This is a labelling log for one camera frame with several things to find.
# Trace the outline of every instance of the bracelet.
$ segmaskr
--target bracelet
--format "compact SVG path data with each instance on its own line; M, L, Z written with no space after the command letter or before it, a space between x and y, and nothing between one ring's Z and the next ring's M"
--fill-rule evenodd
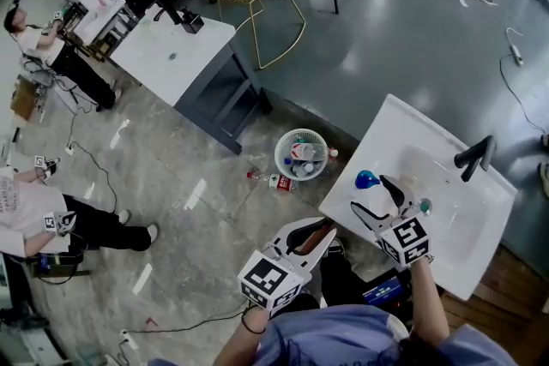
M264 328L260 333L258 333L257 331L254 331L252 329L250 329L250 327L248 327L248 325L246 324L246 322L244 321L244 316L246 315L246 313L249 311L250 309L247 309L243 314L242 314L242 318L240 319L242 321L242 324L244 325L244 328L246 328L248 331L250 331L252 334L255 334L255 335L260 335L260 334L263 334L265 332L265 329Z

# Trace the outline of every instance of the black pants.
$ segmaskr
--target black pants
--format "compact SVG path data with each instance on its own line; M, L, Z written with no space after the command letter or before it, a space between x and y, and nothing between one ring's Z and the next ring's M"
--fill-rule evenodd
M91 207L64 195L67 210L76 212L74 235L70 237L70 253L89 247L147 250L151 237L146 227L121 225L118 216Z
M58 75L66 76L98 105L110 109L114 105L114 92L77 53L65 45L50 66Z
M352 270L351 263L345 256L330 255L322 258L320 274L324 300L329 307L346 304L366 305L362 295L369 290L368 284ZM320 305L312 295L299 294L275 315L318 308Z

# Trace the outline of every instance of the sink countertop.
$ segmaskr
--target sink countertop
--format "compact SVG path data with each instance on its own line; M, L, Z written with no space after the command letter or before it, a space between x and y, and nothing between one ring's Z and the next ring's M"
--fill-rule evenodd
M359 221L349 203L364 197L378 197L387 191L381 186L358 190L354 185L355 178L362 170L373 171L376 175L396 173L398 159L407 147L428 152L434 166L449 172L453 184L467 185L466 190L477 194L478 204L483 205L482 212L486 212L484 219L479 218L479 221L484 221L484 225L479 226L478 245L473 247L465 261L449 264L437 257L433 250L435 260L431 269L435 282L460 299L467 300L496 251L513 206L516 189L491 166L488 172L478 166L468 183L461 182L463 169L454 166L453 158L468 146L397 97L387 95L357 150L319 209L335 222L374 244L373 232Z

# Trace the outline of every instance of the gray floor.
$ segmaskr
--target gray floor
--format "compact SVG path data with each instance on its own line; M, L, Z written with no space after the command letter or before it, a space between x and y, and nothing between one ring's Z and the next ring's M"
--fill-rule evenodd
M504 61L504 73L528 115L547 124L549 14L536 0L296 0L307 19L304 37L274 66L259 73L270 91L361 139L387 93L393 93L473 145L495 135L493 165L518 189L504 234L506 245L538 272L549 276L547 198L537 164L547 159L540 132L531 129L507 91L498 61L510 50L511 34L525 65ZM267 59L297 32L288 2L268 0L258 18ZM233 7L234 23L242 17ZM216 17L216 11L208 11ZM250 31L238 38L251 48Z
M121 329L188 327L211 315L236 309L243 301L236 276L253 249L287 222L317 216L316 206L344 166L330 162L322 177L299 186L295 194L254 183L246 172L275 171L276 141L297 128L284 111L262 117L241 136L244 151L235 156L181 117L145 87L107 65L119 77L124 95L113 111L79 115L73 138L110 172L118 207L132 222L160 225L160 237L143 253L88 251L84 267L93 274L52 286L32 279L33 297L70 357L94 346L118 352ZM45 117L21 132L17 150L28 157L62 157L49 184L65 194L111 210L114 200L106 176L83 152L65 154L71 113L51 93ZM350 257L366 279L391 267L390 258L370 244L351 238ZM152 274L138 296L131 290L147 263ZM238 320L208 324L188 333L135 335L139 351L126 348L132 364L163 357L185 365L211 364Z

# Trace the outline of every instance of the white shirt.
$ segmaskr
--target white shirt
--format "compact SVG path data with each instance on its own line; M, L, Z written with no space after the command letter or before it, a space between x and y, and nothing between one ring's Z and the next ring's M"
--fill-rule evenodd
M25 239L45 231L44 215L66 212L63 194L39 183L16 182L11 168L0 170L0 251L25 257ZM70 235L54 237L40 253L69 250Z
M24 31L15 35L17 43L21 50L30 57L37 57L42 60L42 63L46 63L51 66L59 52L63 49L65 43L55 38L53 43L48 47L38 47L38 41L42 35L42 29L34 29L33 27L26 27Z

